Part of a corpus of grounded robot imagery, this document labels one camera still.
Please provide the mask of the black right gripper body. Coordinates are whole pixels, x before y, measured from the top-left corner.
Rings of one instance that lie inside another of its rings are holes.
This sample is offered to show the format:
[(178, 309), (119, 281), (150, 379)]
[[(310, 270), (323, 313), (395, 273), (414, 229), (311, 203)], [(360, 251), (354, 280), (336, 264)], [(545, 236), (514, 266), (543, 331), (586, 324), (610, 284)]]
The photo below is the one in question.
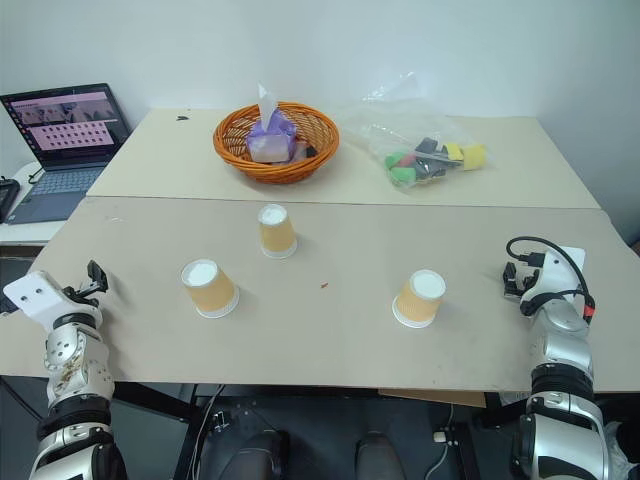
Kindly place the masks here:
[(521, 300), (523, 295), (533, 288), (539, 279), (539, 269), (517, 270), (515, 276), (516, 298)]

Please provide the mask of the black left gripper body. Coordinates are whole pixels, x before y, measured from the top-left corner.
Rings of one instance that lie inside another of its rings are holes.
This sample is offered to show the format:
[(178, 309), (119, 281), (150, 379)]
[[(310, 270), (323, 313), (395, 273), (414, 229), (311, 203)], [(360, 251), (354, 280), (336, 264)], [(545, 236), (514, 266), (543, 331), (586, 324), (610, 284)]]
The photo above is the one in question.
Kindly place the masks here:
[(67, 286), (62, 289), (62, 293), (69, 300), (77, 304), (90, 305), (95, 308), (99, 307), (99, 301), (97, 299), (91, 298), (91, 295), (100, 291), (101, 291), (101, 284), (98, 282), (92, 282), (86, 288), (81, 288), (80, 290), (75, 290), (71, 286)]

